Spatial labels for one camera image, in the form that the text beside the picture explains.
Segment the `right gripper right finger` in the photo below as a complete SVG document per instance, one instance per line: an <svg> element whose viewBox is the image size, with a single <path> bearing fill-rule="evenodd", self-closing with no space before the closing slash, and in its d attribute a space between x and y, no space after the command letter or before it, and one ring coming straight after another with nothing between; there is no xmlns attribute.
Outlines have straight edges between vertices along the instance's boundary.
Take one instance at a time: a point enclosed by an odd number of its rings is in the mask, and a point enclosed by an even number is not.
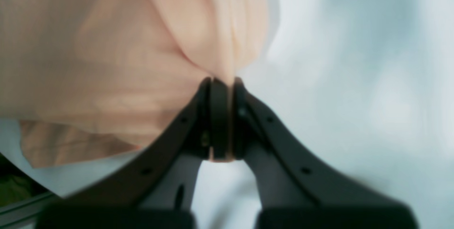
<svg viewBox="0 0 454 229"><path fill-rule="evenodd" d="M262 210L257 229L416 229L411 209L340 173L304 147L237 77L236 158L252 170Z"/></svg>

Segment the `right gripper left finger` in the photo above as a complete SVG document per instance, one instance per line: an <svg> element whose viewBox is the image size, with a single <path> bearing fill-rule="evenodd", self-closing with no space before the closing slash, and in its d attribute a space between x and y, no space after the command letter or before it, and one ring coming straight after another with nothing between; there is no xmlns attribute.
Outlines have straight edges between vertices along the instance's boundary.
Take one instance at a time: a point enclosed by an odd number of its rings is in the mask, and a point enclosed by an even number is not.
<svg viewBox="0 0 454 229"><path fill-rule="evenodd" d="M165 131L116 173L40 215L37 229L194 229L202 161L231 158L228 87L204 79Z"/></svg>

